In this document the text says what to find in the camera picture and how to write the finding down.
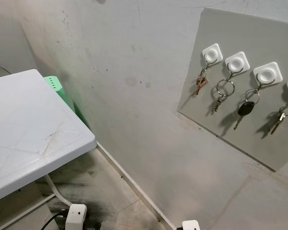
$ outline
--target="tabletop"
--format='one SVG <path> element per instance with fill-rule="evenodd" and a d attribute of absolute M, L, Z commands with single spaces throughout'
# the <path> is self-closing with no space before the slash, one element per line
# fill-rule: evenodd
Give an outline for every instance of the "tabletop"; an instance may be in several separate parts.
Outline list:
<path fill-rule="evenodd" d="M 96 145 L 37 70 L 0 77 L 0 199 Z"/>

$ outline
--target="floor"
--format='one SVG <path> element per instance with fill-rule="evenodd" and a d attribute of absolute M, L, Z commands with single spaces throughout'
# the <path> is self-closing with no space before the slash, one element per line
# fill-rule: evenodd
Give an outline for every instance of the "floor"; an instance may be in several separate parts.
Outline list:
<path fill-rule="evenodd" d="M 99 150 L 94 149 L 50 174 L 58 190 L 73 203 L 86 204 L 88 229 L 166 230 Z M 34 204 L 50 189 L 43 178 L 0 200 L 0 224 Z M 7 229 L 40 230 L 61 209 L 57 198 L 41 206 Z M 56 218 L 45 230 L 63 229 L 65 220 Z"/>

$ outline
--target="key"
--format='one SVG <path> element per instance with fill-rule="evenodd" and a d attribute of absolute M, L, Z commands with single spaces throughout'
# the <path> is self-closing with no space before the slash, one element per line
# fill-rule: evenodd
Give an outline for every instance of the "key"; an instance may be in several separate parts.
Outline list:
<path fill-rule="evenodd" d="M 219 96 L 215 102 L 215 107 L 212 109 L 212 111 L 217 112 L 217 109 L 219 108 L 222 102 L 223 102 L 223 96 Z"/>
<path fill-rule="evenodd" d="M 276 123 L 273 126 L 271 126 L 271 128 L 268 130 L 268 131 L 270 131 L 272 129 L 272 127 L 274 127 L 270 134 L 273 134 L 276 131 L 276 129 L 283 122 L 285 117 L 286 117 L 286 114 L 282 113 L 281 116 L 279 117 L 279 119 L 276 121 Z"/>
<path fill-rule="evenodd" d="M 199 79 L 197 80 L 197 88 L 191 96 L 194 97 L 195 95 L 198 95 L 199 90 L 202 87 L 204 87 L 207 83 L 208 83 L 208 80 L 206 78 L 199 77 Z"/>
<path fill-rule="evenodd" d="M 239 123 L 241 122 L 241 120 L 243 119 L 244 116 L 250 114 L 250 112 L 253 110 L 255 103 L 254 102 L 244 102 L 241 107 L 238 110 L 238 114 L 240 115 L 240 118 L 238 119 L 235 127 L 233 128 L 234 130 L 236 130 L 236 128 L 238 127 Z"/>

